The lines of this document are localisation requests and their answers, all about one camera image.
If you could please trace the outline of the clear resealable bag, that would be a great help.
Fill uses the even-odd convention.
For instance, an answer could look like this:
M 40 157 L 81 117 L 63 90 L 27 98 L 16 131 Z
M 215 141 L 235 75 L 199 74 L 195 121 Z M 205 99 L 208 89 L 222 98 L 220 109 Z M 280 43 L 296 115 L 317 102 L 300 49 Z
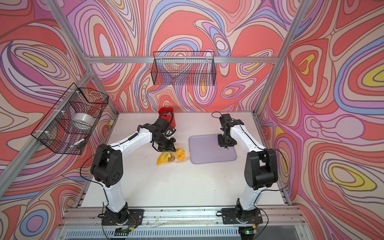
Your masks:
M 175 145 L 175 152 L 162 152 L 158 157 L 156 165 L 166 165 L 170 163 L 185 163 L 191 159 L 190 151 L 183 145 Z

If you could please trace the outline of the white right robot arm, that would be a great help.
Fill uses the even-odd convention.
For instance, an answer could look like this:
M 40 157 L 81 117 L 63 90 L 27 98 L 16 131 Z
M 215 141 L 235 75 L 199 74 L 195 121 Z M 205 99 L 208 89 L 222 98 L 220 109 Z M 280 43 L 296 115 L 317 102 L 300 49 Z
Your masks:
M 218 143 L 222 148 L 240 146 L 246 153 L 244 177 L 247 186 L 243 195 L 237 199 L 234 208 L 223 208 L 217 212 L 223 224 L 253 224 L 263 222 L 261 210 L 257 207 L 263 192 L 278 181 L 277 153 L 261 145 L 241 120 L 235 120 L 230 114 L 219 117 L 221 130 Z

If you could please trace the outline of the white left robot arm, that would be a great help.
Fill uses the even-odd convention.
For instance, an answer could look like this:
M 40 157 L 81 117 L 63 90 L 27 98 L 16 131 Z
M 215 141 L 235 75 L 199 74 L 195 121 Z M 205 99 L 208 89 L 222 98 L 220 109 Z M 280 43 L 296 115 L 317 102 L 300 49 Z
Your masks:
M 91 165 L 91 174 L 96 183 L 103 187 L 107 202 L 102 215 L 105 226 L 138 226 L 141 224 L 139 213 L 131 213 L 128 203 L 123 197 L 121 179 L 124 174 L 123 161 L 135 150 L 151 143 L 157 152 L 175 152 L 176 130 L 171 127 L 171 121 L 158 117 L 153 124 L 139 125 L 132 135 L 112 144 L 98 146 Z

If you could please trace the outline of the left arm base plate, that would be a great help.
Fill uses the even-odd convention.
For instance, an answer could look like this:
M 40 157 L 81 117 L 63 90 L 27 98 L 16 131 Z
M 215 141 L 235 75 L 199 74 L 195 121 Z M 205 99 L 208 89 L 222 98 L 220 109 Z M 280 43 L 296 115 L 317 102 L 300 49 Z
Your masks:
M 102 216 L 102 226 L 137 227 L 142 224 L 144 209 L 128 209 L 115 213 L 106 209 Z

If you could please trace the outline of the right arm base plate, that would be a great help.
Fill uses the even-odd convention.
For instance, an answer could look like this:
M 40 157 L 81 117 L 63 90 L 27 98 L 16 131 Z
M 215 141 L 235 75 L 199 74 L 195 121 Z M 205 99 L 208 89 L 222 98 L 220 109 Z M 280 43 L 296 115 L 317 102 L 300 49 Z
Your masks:
M 223 224 L 253 224 L 258 226 L 263 223 L 260 209 L 255 208 L 250 211 L 244 211 L 237 208 L 223 208 L 217 212 L 218 217 L 222 217 Z

